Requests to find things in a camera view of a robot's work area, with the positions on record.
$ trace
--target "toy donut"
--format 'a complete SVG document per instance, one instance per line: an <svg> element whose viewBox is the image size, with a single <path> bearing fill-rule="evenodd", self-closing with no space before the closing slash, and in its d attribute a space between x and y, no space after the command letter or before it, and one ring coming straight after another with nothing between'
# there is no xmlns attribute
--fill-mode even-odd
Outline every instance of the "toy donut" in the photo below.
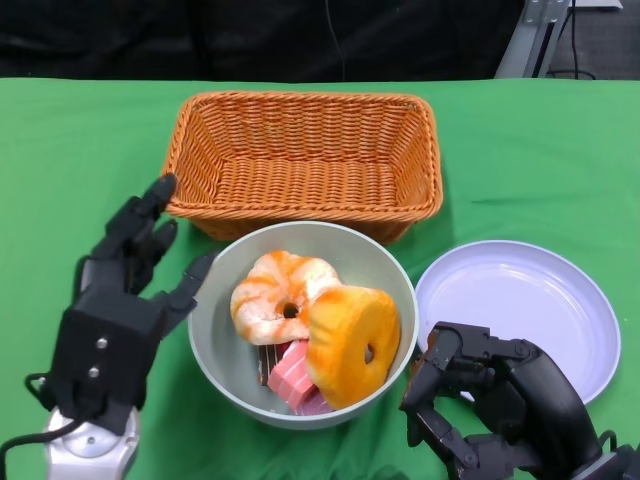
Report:
<svg viewBox="0 0 640 480"><path fill-rule="evenodd" d="M331 288L309 315L307 371L331 407L353 405L384 384L400 342L398 312L388 294Z"/></svg>
<svg viewBox="0 0 640 480"><path fill-rule="evenodd" d="M341 284L324 260L268 253L231 295L233 324L238 335L254 345L308 338L308 306L326 288Z"/></svg>

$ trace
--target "orange wicker basket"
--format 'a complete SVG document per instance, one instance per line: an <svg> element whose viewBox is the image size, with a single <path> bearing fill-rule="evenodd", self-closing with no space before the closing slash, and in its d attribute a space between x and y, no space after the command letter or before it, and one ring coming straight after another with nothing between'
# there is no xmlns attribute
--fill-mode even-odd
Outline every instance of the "orange wicker basket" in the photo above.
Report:
<svg viewBox="0 0 640 480"><path fill-rule="evenodd" d="M380 243L442 204L433 112L409 95L226 92L180 110L167 210L216 240L318 220Z"/></svg>

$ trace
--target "robotic hand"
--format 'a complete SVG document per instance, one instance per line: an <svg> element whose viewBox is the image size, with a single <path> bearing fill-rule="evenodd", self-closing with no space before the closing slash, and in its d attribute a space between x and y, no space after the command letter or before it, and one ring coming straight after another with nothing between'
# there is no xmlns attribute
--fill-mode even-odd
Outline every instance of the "robotic hand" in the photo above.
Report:
<svg viewBox="0 0 640 480"><path fill-rule="evenodd" d="M400 406L409 446L424 440L450 479L499 480L517 468L542 480L640 480L640 447L618 448L613 432L598 439L582 400L544 351L489 333L436 324ZM463 438L436 412L437 396L465 391L493 433ZM603 453L607 439L611 451Z"/></svg>
<svg viewBox="0 0 640 480"><path fill-rule="evenodd" d="M80 260L51 369L25 381L52 412L46 432L0 447L0 480L6 479L7 451L28 443L46 444L49 480L119 480L126 474L159 343L195 308L194 296L216 255L192 262L172 292L138 296L176 238L173 220L154 230L175 186L175 177L167 175L142 198L130 198Z"/></svg>

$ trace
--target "green tablecloth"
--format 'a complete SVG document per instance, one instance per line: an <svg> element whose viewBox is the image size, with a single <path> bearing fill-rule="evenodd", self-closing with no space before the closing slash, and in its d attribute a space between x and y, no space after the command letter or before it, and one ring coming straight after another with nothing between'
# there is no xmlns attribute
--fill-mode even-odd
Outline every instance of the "green tablecloth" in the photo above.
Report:
<svg viewBox="0 0 640 480"><path fill-rule="evenodd" d="M621 442L636 444L640 83L560 80L304 87L0 80L0 440L43 428L47 413L22 379L49 368L74 264L114 209L159 173L180 104L207 90L294 88L406 92L431 103L446 201L391 252L414 282L447 249L490 238L531 242L582 267L608 295L623 342L618 371L589 411L598 431L613 428ZM210 246L182 223L149 291L171 288ZM151 371L128 478L445 478L426 446L406 446L397 410L403 388L347 425L280 431L246 417L208 383L182 325ZM484 431L454 401L439 406L463 434ZM44 478L42 447L18 448L8 464L10 479Z"/></svg>

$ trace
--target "donut hole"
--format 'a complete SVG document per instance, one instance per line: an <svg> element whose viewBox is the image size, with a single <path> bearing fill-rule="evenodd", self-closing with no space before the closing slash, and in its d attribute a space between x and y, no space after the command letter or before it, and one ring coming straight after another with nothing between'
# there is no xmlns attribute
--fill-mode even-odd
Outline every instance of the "donut hole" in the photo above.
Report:
<svg viewBox="0 0 640 480"><path fill-rule="evenodd" d="M296 318L298 316L298 306L293 303L285 303L282 307L284 318Z"/></svg>
<svg viewBox="0 0 640 480"><path fill-rule="evenodd" d="M369 344L364 349L364 363L369 364L373 360L373 347Z"/></svg>

